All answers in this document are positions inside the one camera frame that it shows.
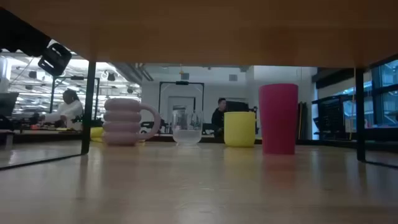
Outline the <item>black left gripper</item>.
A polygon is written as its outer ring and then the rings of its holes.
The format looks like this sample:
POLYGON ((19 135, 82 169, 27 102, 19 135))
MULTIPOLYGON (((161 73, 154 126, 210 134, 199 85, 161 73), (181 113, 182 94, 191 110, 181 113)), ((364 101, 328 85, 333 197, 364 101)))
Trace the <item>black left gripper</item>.
POLYGON ((53 77, 59 77, 65 71, 72 53, 59 43, 49 45, 42 54, 38 66, 51 74, 53 77))

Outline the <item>pink ribbed ceramic mug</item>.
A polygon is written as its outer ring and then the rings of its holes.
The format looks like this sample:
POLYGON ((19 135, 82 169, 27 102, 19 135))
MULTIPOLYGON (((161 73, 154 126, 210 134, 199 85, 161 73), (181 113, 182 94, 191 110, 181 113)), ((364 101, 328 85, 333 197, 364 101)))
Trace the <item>pink ribbed ceramic mug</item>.
POLYGON ((150 105, 127 98, 108 99, 104 108, 103 141, 109 146, 133 146, 150 139, 159 130, 160 114, 150 105), (148 133, 140 133, 141 111, 146 110, 154 117, 154 125, 148 133))

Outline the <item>yellow plastic mug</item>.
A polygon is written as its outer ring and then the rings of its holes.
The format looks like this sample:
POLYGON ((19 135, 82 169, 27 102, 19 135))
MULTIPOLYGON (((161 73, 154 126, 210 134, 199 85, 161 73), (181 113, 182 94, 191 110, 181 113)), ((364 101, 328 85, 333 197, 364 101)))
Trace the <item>yellow plastic mug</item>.
POLYGON ((253 147, 256 139, 256 117, 253 112, 235 111, 224 114, 224 143, 229 147, 253 147))

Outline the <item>person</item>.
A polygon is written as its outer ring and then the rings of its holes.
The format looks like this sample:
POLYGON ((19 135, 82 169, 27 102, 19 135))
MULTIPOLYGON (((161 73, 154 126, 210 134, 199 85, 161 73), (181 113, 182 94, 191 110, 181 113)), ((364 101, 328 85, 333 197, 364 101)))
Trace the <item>person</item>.
POLYGON ((226 99, 220 98, 218 100, 218 107, 214 110, 211 118, 213 125, 214 137, 217 139, 224 139, 224 114, 227 112, 226 99))
POLYGON ((75 118, 83 115, 83 105, 76 91, 67 89, 62 97, 63 103, 58 106, 57 111, 41 115, 40 122, 53 123, 56 128, 67 128, 75 118))

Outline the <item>dark laptop screen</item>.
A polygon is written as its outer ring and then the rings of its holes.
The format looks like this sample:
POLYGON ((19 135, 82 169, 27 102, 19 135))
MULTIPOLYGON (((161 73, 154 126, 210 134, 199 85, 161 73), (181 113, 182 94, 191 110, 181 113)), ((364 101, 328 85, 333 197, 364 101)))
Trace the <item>dark laptop screen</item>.
POLYGON ((0 93, 0 115, 11 116, 19 93, 0 93))

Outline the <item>dark office desk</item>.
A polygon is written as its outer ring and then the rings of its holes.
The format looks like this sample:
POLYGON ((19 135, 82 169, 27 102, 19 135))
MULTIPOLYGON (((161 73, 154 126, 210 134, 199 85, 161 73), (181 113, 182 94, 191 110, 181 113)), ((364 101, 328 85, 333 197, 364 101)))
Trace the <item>dark office desk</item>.
POLYGON ((55 142, 82 140, 82 132, 52 131, 52 130, 23 130, 15 131, 14 144, 27 144, 33 142, 55 142))

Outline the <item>yellow cloth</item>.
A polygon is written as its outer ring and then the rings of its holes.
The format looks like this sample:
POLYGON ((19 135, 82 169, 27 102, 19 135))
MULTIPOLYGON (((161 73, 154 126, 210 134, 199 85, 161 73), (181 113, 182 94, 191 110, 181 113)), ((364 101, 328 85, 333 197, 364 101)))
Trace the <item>yellow cloth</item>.
POLYGON ((103 131, 102 127, 94 127, 90 129, 90 141, 103 142, 103 131))

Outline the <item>black rod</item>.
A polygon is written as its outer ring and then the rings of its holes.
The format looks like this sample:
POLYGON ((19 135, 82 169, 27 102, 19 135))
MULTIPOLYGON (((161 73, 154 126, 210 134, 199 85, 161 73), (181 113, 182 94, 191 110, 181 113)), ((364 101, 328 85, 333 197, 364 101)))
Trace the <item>black rod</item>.
POLYGON ((355 68, 398 54, 398 0, 0 0, 95 64, 355 68))

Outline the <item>clear glass mug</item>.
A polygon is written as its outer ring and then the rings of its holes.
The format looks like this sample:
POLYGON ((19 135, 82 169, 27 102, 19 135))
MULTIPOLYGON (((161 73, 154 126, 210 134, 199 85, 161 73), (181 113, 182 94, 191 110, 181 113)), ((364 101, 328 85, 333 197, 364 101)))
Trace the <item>clear glass mug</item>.
POLYGON ((201 140, 203 115, 201 111, 174 110, 172 136, 177 144, 196 144, 201 140))

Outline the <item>black computer monitor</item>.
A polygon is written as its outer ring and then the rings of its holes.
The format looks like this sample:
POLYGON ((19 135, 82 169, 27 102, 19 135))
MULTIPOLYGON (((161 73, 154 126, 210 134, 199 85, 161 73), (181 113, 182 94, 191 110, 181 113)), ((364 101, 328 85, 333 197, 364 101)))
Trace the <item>black computer monitor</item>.
POLYGON ((226 110, 227 112, 249 111, 249 106, 245 102, 227 101, 226 110))

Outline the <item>magenta plastic tumbler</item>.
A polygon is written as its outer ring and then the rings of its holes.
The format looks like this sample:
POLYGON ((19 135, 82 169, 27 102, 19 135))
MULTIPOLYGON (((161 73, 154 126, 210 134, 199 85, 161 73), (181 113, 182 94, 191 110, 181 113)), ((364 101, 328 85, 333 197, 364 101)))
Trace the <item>magenta plastic tumbler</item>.
POLYGON ((299 88, 291 83, 259 87, 262 151, 295 154, 299 88))

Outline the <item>black leaning panel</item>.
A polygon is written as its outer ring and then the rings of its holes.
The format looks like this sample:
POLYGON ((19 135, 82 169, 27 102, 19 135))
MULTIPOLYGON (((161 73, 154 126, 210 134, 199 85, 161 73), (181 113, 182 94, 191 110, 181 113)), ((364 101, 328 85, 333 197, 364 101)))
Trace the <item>black leaning panel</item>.
POLYGON ((307 137, 307 114, 308 108, 306 102, 298 104, 298 118, 297 118, 297 139, 302 140, 307 137))

